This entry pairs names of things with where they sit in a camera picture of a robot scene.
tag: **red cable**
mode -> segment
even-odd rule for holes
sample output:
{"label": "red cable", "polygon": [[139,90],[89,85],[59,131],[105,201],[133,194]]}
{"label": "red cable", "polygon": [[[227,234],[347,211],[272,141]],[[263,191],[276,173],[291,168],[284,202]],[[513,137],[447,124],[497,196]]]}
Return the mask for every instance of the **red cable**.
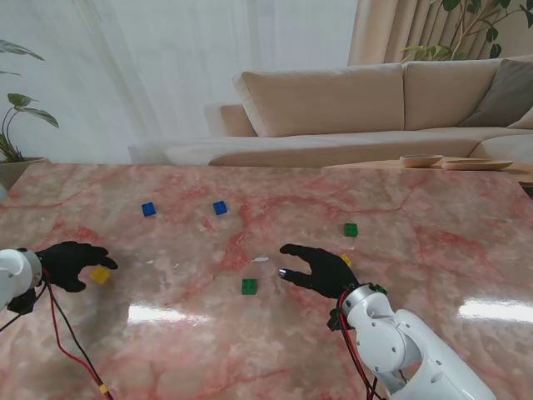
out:
{"label": "red cable", "polygon": [[[341,299],[339,300],[339,304],[342,305],[342,303],[344,302],[344,299],[346,298],[347,294],[348,294],[348,291],[345,291],[341,295]],[[350,348],[350,350],[353,353],[354,358],[356,360],[357,371],[359,372],[359,375],[361,376],[361,379],[362,379],[363,383],[365,384],[366,398],[368,399],[371,396],[370,382],[368,382],[368,378],[366,377],[365,370],[363,369],[363,366],[361,365],[361,360],[359,359],[357,351],[354,348],[353,342],[351,341],[350,333],[348,332],[348,326],[347,326],[347,322],[346,322],[346,317],[345,317],[345,315],[342,312],[340,313],[340,319],[341,319],[342,329],[346,333],[346,338],[347,338],[347,341],[348,341],[348,347]]]}
{"label": "red cable", "polygon": [[[48,271],[43,268],[42,272],[48,278],[48,280],[50,280],[50,274],[48,273]],[[80,360],[78,357],[73,356],[71,353],[69,353],[67,350],[65,350],[61,346],[61,340],[59,339],[59,330],[57,329],[56,311],[55,311],[55,307],[54,307],[54,303],[53,303],[53,292],[52,292],[52,286],[51,285],[52,285],[51,283],[48,284],[48,291],[50,292],[50,308],[52,309],[53,330],[56,333],[57,346],[59,347],[59,350],[61,350],[63,352],[63,354],[65,354],[67,357],[71,358],[72,360],[76,361],[77,363],[82,364],[85,367],[85,369],[87,369],[88,372],[91,374],[91,377],[94,380],[94,382],[100,387],[101,385],[103,385],[103,383],[98,380],[96,375],[92,372],[91,368],[83,360]],[[111,398],[111,395],[110,395],[109,392],[106,392],[104,394],[104,396],[106,398]]]}
{"label": "red cable", "polygon": [[84,361],[80,360],[78,357],[73,356],[71,353],[69,353],[67,350],[65,350],[61,346],[61,340],[59,339],[59,331],[57,330],[56,312],[55,312],[55,309],[54,309],[54,304],[53,304],[53,299],[52,299],[52,289],[50,287],[48,287],[48,290],[50,290],[50,306],[52,308],[53,330],[56,333],[56,342],[57,342],[57,346],[59,347],[59,350],[61,350],[63,352],[63,354],[65,354],[67,357],[71,358],[72,360],[76,361],[77,363],[82,364],[85,367],[85,369],[87,369],[88,372],[91,374],[91,377],[92,377],[92,379],[94,379],[94,382],[96,382],[98,384],[97,377],[94,376],[94,373],[92,373],[91,368],[89,368],[89,366]]}

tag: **yellow lego brick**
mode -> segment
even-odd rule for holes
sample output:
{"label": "yellow lego brick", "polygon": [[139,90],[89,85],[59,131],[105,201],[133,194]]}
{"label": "yellow lego brick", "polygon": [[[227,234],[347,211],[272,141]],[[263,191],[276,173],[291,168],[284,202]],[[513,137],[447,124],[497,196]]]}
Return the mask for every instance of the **yellow lego brick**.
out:
{"label": "yellow lego brick", "polygon": [[104,267],[96,267],[89,277],[94,279],[99,285],[103,285],[111,277],[111,273]]}
{"label": "yellow lego brick", "polygon": [[348,258],[348,256],[346,254],[342,254],[341,258],[342,258],[342,261],[344,261],[348,267],[351,267],[350,258]]}

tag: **red wire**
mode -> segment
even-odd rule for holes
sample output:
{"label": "red wire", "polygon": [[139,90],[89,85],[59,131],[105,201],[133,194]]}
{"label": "red wire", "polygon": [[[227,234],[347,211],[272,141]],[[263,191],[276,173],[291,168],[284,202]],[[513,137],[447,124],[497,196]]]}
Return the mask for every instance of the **red wire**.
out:
{"label": "red wire", "polygon": [[82,364],[85,367],[85,369],[87,369],[88,372],[91,374],[91,377],[92,377],[92,379],[94,379],[94,382],[96,382],[97,385],[98,385],[97,377],[94,376],[94,373],[92,373],[91,368],[84,361],[80,360],[78,357],[73,356],[71,353],[69,353],[67,350],[65,350],[62,347],[61,340],[59,339],[59,331],[57,329],[56,312],[55,312],[53,299],[52,299],[52,289],[50,287],[48,287],[48,289],[50,290],[50,306],[52,307],[53,330],[56,333],[56,342],[57,342],[57,346],[59,347],[59,350],[61,350],[63,352],[63,354],[65,354],[67,357],[71,358],[72,360],[76,361],[77,363]]}
{"label": "red wire", "polygon": [[[339,301],[340,304],[344,302],[344,299],[346,298],[346,295],[348,294],[348,291],[345,291],[341,295],[341,299]],[[370,390],[370,382],[368,382],[368,378],[366,377],[365,370],[363,369],[363,366],[361,365],[361,360],[359,359],[359,356],[357,354],[356,349],[354,348],[353,342],[351,341],[350,333],[348,332],[348,326],[346,322],[346,317],[343,313],[340,313],[340,319],[341,319],[341,325],[342,329],[346,333],[347,341],[348,341],[348,347],[350,348],[351,352],[354,355],[354,358],[356,359],[356,368],[359,372],[359,375],[361,376],[361,379],[363,380],[363,383],[365,384],[366,388],[366,398],[370,398],[371,396],[371,390]]]}

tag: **pink marble surface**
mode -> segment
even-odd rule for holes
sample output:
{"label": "pink marble surface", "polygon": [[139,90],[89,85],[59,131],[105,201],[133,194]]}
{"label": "pink marble surface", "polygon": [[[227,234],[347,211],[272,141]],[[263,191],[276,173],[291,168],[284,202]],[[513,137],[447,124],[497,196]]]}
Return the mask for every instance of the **pink marble surface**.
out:
{"label": "pink marble surface", "polygon": [[[333,301],[277,277],[306,270],[284,243],[346,253],[498,399],[533,393],[533,203],[505,174],[43,164],[10,194],[0,248],[78,240],[119,263],[102,286],[86,268],[85,292],[56,290],[116,399],[362,398],[326,327]],[[218,200],[228,214],[215,216]],[[158,214],[144,218],[150,201]],[[242,278],[259,279],[256,296]],[[55,347],[47,295],[1,339],[2,400],[101,398]]]}

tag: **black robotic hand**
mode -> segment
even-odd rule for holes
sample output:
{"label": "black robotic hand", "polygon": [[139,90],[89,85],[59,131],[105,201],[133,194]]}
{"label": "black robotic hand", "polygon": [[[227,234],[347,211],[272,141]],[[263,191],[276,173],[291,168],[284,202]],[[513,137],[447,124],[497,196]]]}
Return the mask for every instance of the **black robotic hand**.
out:
{"label": "black robotic hand", "polygon": [[47,271],[49,282],[70,293],[81,292],[87,286],[77,278],[85,267],[101,265],[109,269],[118,268],[117,263],[107,256],[109,252],[105,248],[88,243],[63,242],[36,254],[42,269]]}
{"label": "black robotic hand", "polygon": [[280,248],[282,254],[298,256],[309,263],[311,275],[283,269],[280,277],[302,288],[311,289],[327,298],[339,298],[349,286],[361,286],[353,271],[339,256],[323,248],[286,244]]}

